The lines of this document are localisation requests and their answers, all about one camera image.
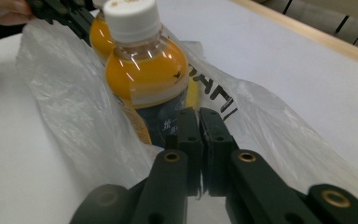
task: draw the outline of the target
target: bottle cap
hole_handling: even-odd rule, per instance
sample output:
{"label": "bottle cap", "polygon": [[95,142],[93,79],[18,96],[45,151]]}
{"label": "bottle cap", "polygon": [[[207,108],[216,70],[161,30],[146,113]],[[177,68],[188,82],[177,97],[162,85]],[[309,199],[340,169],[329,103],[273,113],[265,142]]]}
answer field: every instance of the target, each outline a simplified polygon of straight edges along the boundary
{"label": "bottle cap", "polygon": [[112,38],[120,43],[145,41],[161,28],[156,0],[109,0],[103,12]]}
{"label": "bottle cap", "polygon": [[105,2],[107,2],[107,0],[92,0],[92,4],[98,9],[103,9],[103,4]]}

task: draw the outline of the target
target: plastic bag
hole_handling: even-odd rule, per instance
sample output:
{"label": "plastic bag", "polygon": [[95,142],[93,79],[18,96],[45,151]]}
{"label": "plastic bag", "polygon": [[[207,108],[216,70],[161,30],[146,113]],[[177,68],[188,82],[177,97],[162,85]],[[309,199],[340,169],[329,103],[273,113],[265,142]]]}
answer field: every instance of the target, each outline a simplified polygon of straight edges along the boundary
{"label": "plastic bag", "polygon": [[[207,64],[199,44],[181,43],[166,32],[187,55],[191,80],[200,86],[199,106],[220,112],[240,148],[261,154],[286,184],[301,192],[329,183],[358,197],[358,171],[285,102]],[[46,124],[87,189],[104,183],[128,188],[147,176],[159,149],[137,139],[104,83],[103,66],[67,27],[43,21],[28,24],[17,64]],[[214,210],[210,203],[200,204]],[[222,223],[219,216],[209,220]]]}

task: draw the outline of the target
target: human hand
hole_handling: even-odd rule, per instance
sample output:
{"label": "human hand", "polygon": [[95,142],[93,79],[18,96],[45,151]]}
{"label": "human hand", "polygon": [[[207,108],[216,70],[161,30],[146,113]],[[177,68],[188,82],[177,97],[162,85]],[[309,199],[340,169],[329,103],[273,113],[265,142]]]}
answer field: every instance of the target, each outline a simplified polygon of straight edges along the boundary
{"label": "human hand", "polygon": [[32,11],[25,0],[0,0],[0,24],[17,25],[30,20]]}

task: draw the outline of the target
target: plastic bottle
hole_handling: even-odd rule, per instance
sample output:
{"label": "plastic bottle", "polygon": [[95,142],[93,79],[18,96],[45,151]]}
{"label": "plastic bottle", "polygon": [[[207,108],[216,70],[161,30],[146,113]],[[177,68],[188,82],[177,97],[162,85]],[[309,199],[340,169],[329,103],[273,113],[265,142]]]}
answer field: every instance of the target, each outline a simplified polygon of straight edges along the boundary
{"label": "plastic bottle", "polygon": [[89,41],[103,64],[106,63],[110,53],[115,47],[103,14],[103,4],[105,2],[106,0],[92,1],[93,5],[100,11],[89,29]]}
{"label": "plastic bottle", "polygon": [[107,83],[140,139],[164,147],[186,104],[186,56],[161,35],[155,0],[111,0],[103,11],[117,45],[106,64]]}

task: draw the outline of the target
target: bottle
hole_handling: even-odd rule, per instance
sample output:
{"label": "bottle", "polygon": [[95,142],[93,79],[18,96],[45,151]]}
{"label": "bottle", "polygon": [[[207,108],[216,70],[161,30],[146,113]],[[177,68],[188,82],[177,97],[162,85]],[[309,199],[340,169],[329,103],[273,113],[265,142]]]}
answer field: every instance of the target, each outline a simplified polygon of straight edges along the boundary
{"label": "bottle", "polygon": [[111,0],[103,11],[116,43],[106,81],[141,141],[164,147],[186,103],[186,56],[161,35],[156,0]]}
{"label": "bottle", "polygon": [[110,35],[109,28],[103,14],[103,4],[106,0],[93,0],[93,5],[100,11],[95,17],[89,29],[89,41],[97,56],[103,64],[115,47],[115,42]]}

